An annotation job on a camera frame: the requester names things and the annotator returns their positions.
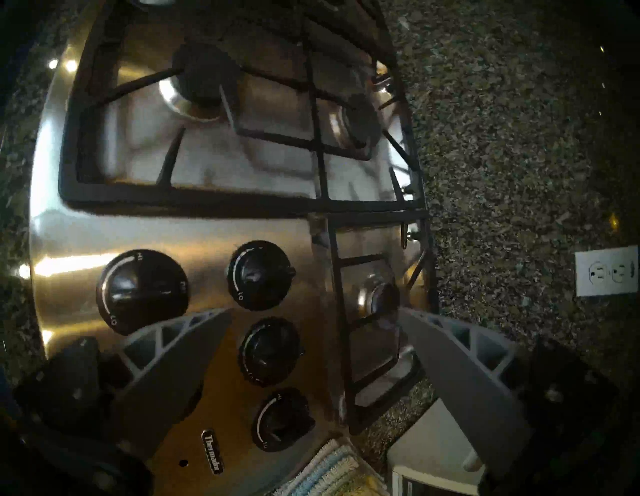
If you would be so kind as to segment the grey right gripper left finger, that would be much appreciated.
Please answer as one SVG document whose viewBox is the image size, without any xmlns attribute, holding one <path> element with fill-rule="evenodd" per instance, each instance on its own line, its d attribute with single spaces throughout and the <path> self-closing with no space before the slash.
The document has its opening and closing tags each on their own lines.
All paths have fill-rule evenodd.
<svg viewBox="0 0 640 496">
<path fill-rule="evenodd" d="M 77 337 L 13 396 L 29 421 L 80 439 L 129 442 L 149 458 L 184 418 L 230 322 L 225 308 L 183 315 L 140 328 L 105 351 L 95 337 Z"/>
</svg>

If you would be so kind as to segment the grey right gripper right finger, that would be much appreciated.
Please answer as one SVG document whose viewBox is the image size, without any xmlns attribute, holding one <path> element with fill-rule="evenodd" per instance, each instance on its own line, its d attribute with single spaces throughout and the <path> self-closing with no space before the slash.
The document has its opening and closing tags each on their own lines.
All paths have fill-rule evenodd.
<svg viewBox="0 0 640 496">
<path fill-rule="evenodd" d="M 401 307 L 398 323 L 486 467 L 482 485 L 573 485 L 606 443 L 620 391 L 574 350 L 532 350 L 481 326 Z"/>
</svg>

